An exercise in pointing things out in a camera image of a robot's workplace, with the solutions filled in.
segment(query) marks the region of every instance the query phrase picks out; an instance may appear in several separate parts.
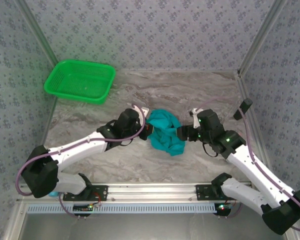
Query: patterned wallpaper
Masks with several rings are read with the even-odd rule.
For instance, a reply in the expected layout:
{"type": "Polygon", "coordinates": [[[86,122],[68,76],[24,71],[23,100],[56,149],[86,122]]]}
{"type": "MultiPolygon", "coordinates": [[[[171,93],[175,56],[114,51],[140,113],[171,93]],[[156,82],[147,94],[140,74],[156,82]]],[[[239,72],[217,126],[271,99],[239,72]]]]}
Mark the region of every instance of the patterned wallpaper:
{"type": "Polygon", "coordinates": [[[300,0],[288,1],[244,79],[274,171],[300,189],[300,0]]]}
{"type": "Polygon", "coordinates": [[[59,60],[236,70],[273,0],[26,0],[59,60]]]}
{"type": "Polygon", "coordinates": [[[47,125],[53,98],[43,83],[51,69],[14,1],[0,1],[0,239],[17,194],[16,173],[47,125]]]}

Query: green basket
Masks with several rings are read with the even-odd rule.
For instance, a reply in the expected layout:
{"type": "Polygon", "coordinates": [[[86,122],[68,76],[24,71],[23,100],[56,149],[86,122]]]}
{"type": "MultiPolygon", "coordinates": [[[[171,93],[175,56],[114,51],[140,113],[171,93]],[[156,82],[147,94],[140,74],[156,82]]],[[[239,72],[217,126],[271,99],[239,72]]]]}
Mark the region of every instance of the green basket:
{"type": "Polygon", "coordinates": [[[78,60],[59,62],[44,84],[44,90],[59,98],[103,104],[116,70],[109,65],[78,60]]]}

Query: teal cloth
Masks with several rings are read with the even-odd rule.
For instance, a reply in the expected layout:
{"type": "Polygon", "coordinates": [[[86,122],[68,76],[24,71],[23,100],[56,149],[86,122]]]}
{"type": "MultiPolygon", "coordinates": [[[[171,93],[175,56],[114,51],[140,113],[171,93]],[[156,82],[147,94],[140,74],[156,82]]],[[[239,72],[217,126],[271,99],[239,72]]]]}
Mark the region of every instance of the teal cloth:
{"type": "Polygon", "coordinates": [[[171,156],[184,153],[186,142],[177,137],[177,128],[181,127],[181,124],[174,115],[166,110],[157,109],[152,111],[146,122],[154,127],[148,138],[155,149],[166,151],[171,156]]]}

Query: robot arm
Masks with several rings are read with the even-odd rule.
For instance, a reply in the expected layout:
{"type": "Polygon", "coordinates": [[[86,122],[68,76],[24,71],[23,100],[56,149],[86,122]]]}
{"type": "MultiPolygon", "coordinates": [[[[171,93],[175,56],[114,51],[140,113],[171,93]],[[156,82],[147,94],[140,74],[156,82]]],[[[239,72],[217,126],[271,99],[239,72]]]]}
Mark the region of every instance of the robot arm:
{"type": "MultiPolygon", "coordinates": [[[[149,109],[141,108],[144,117],[149,109]]],[[[82,195],[83,198],[92,194],[91,183],[84,174],[63,173],[66,167],[90,155],[100,154],[122,144],[122,139],[129,138],[141,130],[145,121],[139,108],[127,108],[117,120],[112,120],[99,127],[90,135],[63,146],[46,149],[43,145],[37,146],[27,161],[46,154],[28,164],[21,175],[35,198],[42,198],[50,192],[66,192],[82,195]]],[[[143,140],[152,132],[151,127],[143,128],[138,137],[143,140]]]]}
{"type": "Polygon", "coordinates": [[[259,190],[222,173],[211,182],[215,194],[239,200],[260,214],[271,230],[284,234],[300,219],[300,207],[288,196],[300,203],[300,190],[294,191],[282,182],[253,153],[252,159],[246,141],[237,132],[225,130],[214,111],[194,108],[190,115],[193,125],[178,128],[178,137],[199,140],[203,147],[209,144],[217,154],[237,166],[259,190]]]}

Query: purple cable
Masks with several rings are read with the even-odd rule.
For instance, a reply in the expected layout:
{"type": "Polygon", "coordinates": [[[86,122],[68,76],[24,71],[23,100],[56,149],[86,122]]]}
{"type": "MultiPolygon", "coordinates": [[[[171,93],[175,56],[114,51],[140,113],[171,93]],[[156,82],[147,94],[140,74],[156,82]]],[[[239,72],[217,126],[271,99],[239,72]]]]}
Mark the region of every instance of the purple cable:
{"type": "Polygon", "coordinates": [[[234,214],[231,214],[230,216],[224,216],[224,217],[222,217],[222,218],[223,218],[223,219],[231,219],[231,218],[234,218],[235,216],[237,216],[237,215],[240,213],[242,207],[243,207],[243,204],[240,203],[239,208],[236,210],[236,212],[235,212],[234,214]]]}
{"type": "MultiPolygon", "coordinates": [[[[251,142],[250,142],[250,132],[249,132],[249,128],[248,128],[248,124],[247,124],[247,119],[246,116],[244,115],[244,113],[242,112],[242,110],[240,109],[240,107],[238,108],[242,118],[243,118],[243,122],[244,122],[244,127],[245,127],[245,132],[246,132],[246,142],[247,142],[247,146],[248,146],[248,150],[249,150],[249,154],[250,157],[253,161],[253,163],[255,164],[256,168],[259,169],[259,171],[266,177],[266,179],[268,179],[273,185],[275,185],[280,192],[284,193],[286,196],[288,196],[290,199],[292,199],[292,201],[295,202],[295,204],[297,204],[300,207],[300,202],[294,198],[294,196],[292,196],[290,193],[288,193],[286,190],[284,190],[279,184],[277,184],[258,164],[258,162],[256,161],[253,151],[252,151],[252,146],[251,146],[251,142]]],[[[297,230],[300,232],[300,228],[297,228],[295,226],[291,227],[294,230],[297,230]]]]}
{"type": "Polygon", "coordinates": [[[68,214],[70,217],[72,217],[72,218],[75,218],[75,219],[84,219],[85,217],[84,216],[76,216],[76,215],[74,215],[73,213],[71,213],[71,212],[69,212],[67,209],[66,209],[66,207],[65,207],[65,205],[63,204],[63,202],[62,202],[62,200],[61,200],[61,192],[59,193],[59,203],[60,203],[60,205],[61,205],[61,207],[62,207],[62,209],[63,209],[63,211],[65,211],[65,213],[66,214],[68,214]]]}
{"type": "MultiPolygon", "coordinates": [[[[135,133],[134,135],[132,136],[129,136],[129,137],[126,137],[126,138],[122,138],[122,139],[109,139],[109,138],[101,138],[101,137],[95,137],[95,138],[91,138],[90,139],[90,142],[93,142],[93,141],[105,141],[105,142],[123,142],[123,141],[127,141],[127,140],[131,140],[135,137],[137,137],[141,131],[144,129],[145,127],[145,124],[146,124],[146,117],[145,117],[145,114],[144,114],[144,111],[141,109],[141,107],[139,107],[138,105],[136,104],[132,104],[132,106],[136,106],[140,112],[141,112],[141,115],[142,115],[142,118],[143,118],[143,122],[142,122],[142,126],[140,128],[140,130],[135,133]]],[[[31,192],[23,192],[21,191],[20,187],[19,187],[19,179],[20,179],[20,176],[21,176],[21,173],[24,171],[24,169],[31,163],[33,163],[34,161],[38,160],[38,159],[42,159],[42,158],[45,158],[45,157],[49,157],[49,156],[52,156],[52,155],[56,155],[56,154],[59,154],[59,153],[63,153],[63,152],[66,152],[70,149],[73,149],[73,148],[76,148],[82,144],[85,144],[85,143],[89,143],[88,140],[83,140],[83,141],[80,141],[74,145],[71,145],[71,146],[68,146],[66,148],[63,148],[61,149],[60,151],[53,151],[53,152],[49,152],[49,153],[45,153],[45,154],[42,154],[42,155],[39,155],[39,156],[35,156],[33,158],[31,158],[29,161],[27,161],[21,168],[20,170],[18,171],[17,175],[16,175],[16,178],[15,178],[15,189],[16,191],[22,195],[22,196],[31,196],[32,193],[31,192]]]]}

